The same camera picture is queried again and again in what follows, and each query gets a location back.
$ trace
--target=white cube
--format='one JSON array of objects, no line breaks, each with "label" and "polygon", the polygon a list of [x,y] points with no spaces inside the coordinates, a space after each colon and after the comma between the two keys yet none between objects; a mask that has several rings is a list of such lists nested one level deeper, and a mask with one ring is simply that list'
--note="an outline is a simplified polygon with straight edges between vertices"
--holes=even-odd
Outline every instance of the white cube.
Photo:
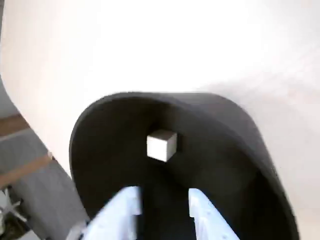
[{"label": "white cube", "polygon": [[177,151],[177,134],[167,130],[157,130],[146,137],[148,157],[163,162],[168,161]]}]

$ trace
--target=white backdrop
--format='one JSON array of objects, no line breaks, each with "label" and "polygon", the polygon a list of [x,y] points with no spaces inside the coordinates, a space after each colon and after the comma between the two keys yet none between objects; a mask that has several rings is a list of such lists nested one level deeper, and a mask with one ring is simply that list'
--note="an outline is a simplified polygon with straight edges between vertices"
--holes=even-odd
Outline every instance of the white backdrop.
[{"label": "white backdrop", "polygon": [[74,124],[105,95],[203,91],[233,100],[263,135],[301,239],[318,240],[319,13],[318,0],[7,0],[0,71],[68,174]]}]

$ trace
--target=black curved wall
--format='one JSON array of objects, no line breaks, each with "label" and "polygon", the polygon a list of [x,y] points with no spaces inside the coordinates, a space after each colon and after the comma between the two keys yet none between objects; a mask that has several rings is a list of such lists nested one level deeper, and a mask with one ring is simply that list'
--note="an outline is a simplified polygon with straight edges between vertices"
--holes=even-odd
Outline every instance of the black curved wall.
[{"label": "black curved wall", "polygon": [[[147,157],[156,129],[178,133],[167,162]],[[120,189],[140,186],[139,239],[195,240],[188,189],[202,190],[241,240],[297,240],[297,227],[252,119],[204,93],[119,93],[89,106],[70,141],[73,179],[90,217]]]}]

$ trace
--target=floor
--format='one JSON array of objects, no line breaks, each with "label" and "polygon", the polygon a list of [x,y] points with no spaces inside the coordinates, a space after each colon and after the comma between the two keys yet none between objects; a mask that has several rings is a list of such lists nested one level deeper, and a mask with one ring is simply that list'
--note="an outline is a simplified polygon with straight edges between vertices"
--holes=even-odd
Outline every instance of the floor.
[{"label": "floor", "polygon": [[[47,153],[32,130],[0,141],[0,173],[5,173]],[[30,215],[30,225],[42,238],[65,240],[70,228],[88,218],[74,183],[57,162],[13,184]]]}]

